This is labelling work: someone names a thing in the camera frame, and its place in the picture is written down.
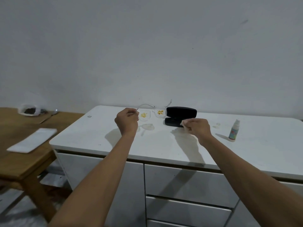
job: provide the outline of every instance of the cabinet door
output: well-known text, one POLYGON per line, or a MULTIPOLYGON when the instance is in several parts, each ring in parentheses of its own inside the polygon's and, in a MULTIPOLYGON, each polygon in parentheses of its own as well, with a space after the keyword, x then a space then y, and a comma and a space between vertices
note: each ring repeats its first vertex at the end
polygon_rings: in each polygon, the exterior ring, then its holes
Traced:
MULTIPOLYGON (((72 189, 102 160, 64 153, 56 155, 72 189)), ((126 162, 105 226, 146 226, 142 163, 126 162)))
MULTIPOLYGON (((285 182, 282 182, 282 184, 303 196, 303 184, 285 182)), ((260 227, 260 225, 245 205, 239 201, 226 227, 260 227)))

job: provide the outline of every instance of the floor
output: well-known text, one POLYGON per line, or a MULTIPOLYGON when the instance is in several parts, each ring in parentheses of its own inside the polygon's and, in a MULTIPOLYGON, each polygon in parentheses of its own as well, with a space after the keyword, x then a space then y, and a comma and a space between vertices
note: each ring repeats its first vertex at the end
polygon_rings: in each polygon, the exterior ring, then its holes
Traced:
MULTIPOLYGON (((67 179, 63 175, 47 174, 42 184, 69 188, 67 179)), ((37 210, 28 196, 23 196, 22 191, 9 189, 0 191, 0 227, 44 227, 47 222, 37 210)), ((63 198, 53 198, 57 209, 63 204, 63 198)))

